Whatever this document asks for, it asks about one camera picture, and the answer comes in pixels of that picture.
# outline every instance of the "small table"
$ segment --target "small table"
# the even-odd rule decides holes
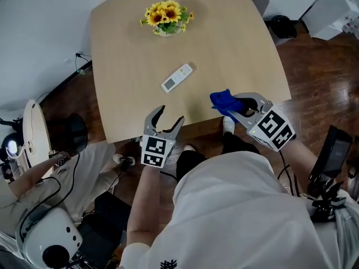
[[[34,166],[48,160],[51,150],[49,133],[43,111],[35,100],[29,100],[26,104],[22,129],[24,147],[30,165]],[[49,177],[52,173],[53,168],[49,169],[44,178]]]
[[[252,0],[176,0],[193,11],[185,33],[159,37],[140,26],[147,7],[162,0],[107,0],[91,14],[96,95],[108,142],[143,135],[146,116],[166,105],[157,129],[219,117],[209,95],[259,92],[273,102],[291,98],[282,63]],[[194,72],[169,94],[161,83],[180,66]]]

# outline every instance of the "flower arrangement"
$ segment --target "flower arrangement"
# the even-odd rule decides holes
[[[153,33],[160,36],[172,36],[186,31],[186,24],[194,19],[193,12],[187,13],[187,7],[174,0],[165,0],[152,4],[146,9],[146,19],[140,20],[141,26],[155,27]]]

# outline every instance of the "blue cloth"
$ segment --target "blue cloth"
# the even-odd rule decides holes
[[[213,103],[212,109],[218,110],[221,114],[230,117],[235,123],[238,123],[238,120],[229,113],[230,110],[244,114],[246,111],[245,105],[236,100],[232,95],[229,89],[223,92],[214,92],[209,95],[211,102]]]

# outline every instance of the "white vase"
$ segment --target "white vase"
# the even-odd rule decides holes
[[[182,26],[183,26],[183,22],[177,22],[176,25],[178,26],[178,29],[175,33],[169,34],[164,32],[160,27],[156,26],[156,29],[158,30],[158,34],[161,37],[170,37],[170,36],[174,36],[179,34],[180,32],[182,32]]]

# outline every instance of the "shoe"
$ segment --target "shoe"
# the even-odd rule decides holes
[[[185,145],[185,148],[183,149],[184,151],[189,150],[189,151],[196,151],[195,148],[191,145]]]
[[[223,117],[223,135],[226,132],[230,132],[231,134],[234,134],[234,121],[227,116]]]
[[[112,157],[113,161],[117,164],[120,164],[121,161],[123,159],[128,159],[130,161],[130,165],[135,165],[136,164],[136,160],[134,157],[132,156],[123,156],[123,155],[119,155],[119,154],[115,154],[113,157]]]

